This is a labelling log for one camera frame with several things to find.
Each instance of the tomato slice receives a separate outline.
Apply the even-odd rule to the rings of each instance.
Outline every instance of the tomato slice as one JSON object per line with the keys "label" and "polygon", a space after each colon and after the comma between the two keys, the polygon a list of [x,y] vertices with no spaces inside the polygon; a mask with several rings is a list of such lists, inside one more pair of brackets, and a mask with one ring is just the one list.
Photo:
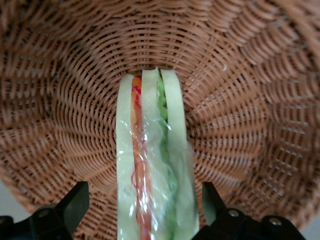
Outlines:
{"label": "tomato slice", "polygon": [[131,131],[134,157],[132,185],[136,189],[136,220],[140,228],[140,240],[151,239],[152,199],[150,166],[145,146],[141,107],[142,79],[134,77],[131,90]]}

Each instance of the plastic wrap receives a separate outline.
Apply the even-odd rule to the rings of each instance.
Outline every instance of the plastic wrap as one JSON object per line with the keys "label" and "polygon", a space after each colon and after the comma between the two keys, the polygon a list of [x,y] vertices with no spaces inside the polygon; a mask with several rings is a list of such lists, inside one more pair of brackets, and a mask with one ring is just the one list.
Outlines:
{"label": "plastic wrap", "polygon": [[132,75],[121,81],[116,117],[119,240],[185,240],[199,230],[181,88],[175,74],[161,74],[163,80],[157,68],[144,70],[142,82]]}

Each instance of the wicker weave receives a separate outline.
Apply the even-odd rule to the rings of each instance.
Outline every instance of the wicker weave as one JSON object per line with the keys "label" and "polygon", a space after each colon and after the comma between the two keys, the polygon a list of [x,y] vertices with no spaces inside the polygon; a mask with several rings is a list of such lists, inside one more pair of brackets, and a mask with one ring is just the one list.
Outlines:
{"label": "wicker weave", "polygon": [[196,186],[302,227],[320,206],[317,0],[0,1],[0,176],[28,211],[90,182],[78,239],[115,239],[120,79],[183,88]]}

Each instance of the metal screw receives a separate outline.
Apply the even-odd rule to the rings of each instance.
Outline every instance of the metal screw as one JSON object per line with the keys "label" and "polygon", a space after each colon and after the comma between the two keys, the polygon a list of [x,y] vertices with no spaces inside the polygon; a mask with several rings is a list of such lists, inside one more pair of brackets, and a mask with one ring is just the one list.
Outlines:
{"label": "metal screw", "polygon": [[275,217],[270,218],[269,221],[275,226],[282,225],[282,222],[278,218],[275,218]]}
{"label": "metal screw", "polygon": [[44,209],[41,212],[39,212],[38,217],[43,218],[43,217],[47,216],[49,213],[50,213],[49,209]]}
{"label": "metal screw", "polygon": [[229,214],[230,214],[230,216],[232,216],[232,217],[234,217],[234,218],[239,217],[238,211],[233,210],[233,209],[229,211]]}

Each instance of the green lettuce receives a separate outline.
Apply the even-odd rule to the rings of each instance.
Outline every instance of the green lettuce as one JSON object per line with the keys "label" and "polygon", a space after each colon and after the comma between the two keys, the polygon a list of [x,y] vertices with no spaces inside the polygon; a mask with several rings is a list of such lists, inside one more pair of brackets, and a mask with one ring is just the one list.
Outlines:
{"label": "green lettuce", "polygon": [[175,228],[177,224],[177,191],[178,191],[178,181],[174,176],[172,171],[172,166],[170,164],[170,156],[168,151],[168,109],[165,93],[164,81],[159,72],[157,81],[157,105],[159,109],[159,114],[163,120],[160,120],[160,126],[162,128],[163,136],[160,142],[160,152],[161,159],[167,165],[168,171],[168,187],[171,192],[168,204],[165,208],[164,221],[168,230],[169,240],[173,240],[175,236]]}

